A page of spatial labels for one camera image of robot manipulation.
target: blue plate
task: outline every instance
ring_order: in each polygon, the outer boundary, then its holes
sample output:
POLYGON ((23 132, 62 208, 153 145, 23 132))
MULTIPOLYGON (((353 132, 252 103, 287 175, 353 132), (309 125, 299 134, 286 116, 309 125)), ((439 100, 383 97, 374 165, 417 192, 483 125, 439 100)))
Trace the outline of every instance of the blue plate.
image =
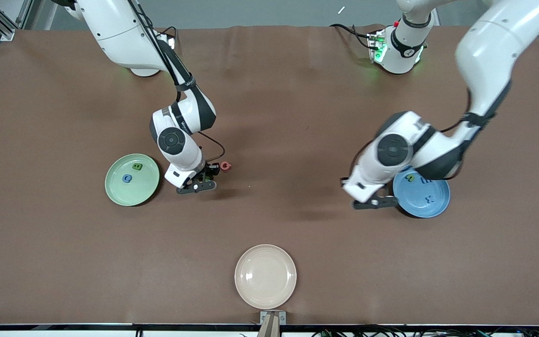
POLYGON ((392 181, 398 205, 418 218, 440 215, 451 201, 451 188, 447 181, 431 181, 412 167, 397 173, 392 181))

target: brown table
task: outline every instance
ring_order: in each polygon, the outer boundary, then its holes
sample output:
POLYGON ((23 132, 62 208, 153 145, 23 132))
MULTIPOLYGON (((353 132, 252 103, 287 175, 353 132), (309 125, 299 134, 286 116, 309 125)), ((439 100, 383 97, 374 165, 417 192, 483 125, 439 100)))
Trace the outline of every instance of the brown table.
POLYGON ((445 213, 353 211, 338 183, 392 113, 460 117, 465 31, 434 28, 405 75, 335 28, 181 31, 233 170, 191 196, 164 181, 140 207, 103 178, 135 152, 167 169, 148 122, 169 76, 132 75, 89 32, 18 31, 0 47, 0 322, 255 322, 233 271, 272 243, 297 264, 291 323, 539 324, 539 38, 445 213))

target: floor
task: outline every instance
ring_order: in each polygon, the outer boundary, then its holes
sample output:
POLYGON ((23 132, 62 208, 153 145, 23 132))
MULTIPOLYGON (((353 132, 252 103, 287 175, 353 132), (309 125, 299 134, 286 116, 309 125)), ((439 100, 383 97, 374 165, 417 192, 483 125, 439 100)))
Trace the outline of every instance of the floor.
MULTIPOLYGON (((38 0, 32 29, 87 29, 49 0, 38 0)), ((470 26, 491 0, 460 0, 438 7, 441 25, 470 26)), ((291 25, 328 26, 389 25, 400 17, 395 1, 383 0, 141 0, 145 12, 158 27, 227 28, 231 26, 291 25)))

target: white plate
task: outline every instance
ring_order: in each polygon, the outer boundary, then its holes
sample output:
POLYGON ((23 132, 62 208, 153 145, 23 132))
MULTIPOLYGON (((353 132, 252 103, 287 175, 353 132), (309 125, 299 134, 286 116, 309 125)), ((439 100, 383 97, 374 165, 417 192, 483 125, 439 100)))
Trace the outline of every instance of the white plate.
POLYGON ((297 284, 297 268, 280 247, 259 245, 240 257, 234 271, 238 294, 252 307, 269 310, 283 305, 297 284))

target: green plate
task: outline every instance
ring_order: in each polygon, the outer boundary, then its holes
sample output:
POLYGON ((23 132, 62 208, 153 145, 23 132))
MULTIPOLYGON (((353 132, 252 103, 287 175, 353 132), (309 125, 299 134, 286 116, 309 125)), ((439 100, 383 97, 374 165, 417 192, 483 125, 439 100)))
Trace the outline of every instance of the green plate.
POLYGON ((132 154, 118 159, 105 176, 105 192, 118 205, 138 205, 159 185, 159 168, 149 156, 132 154))

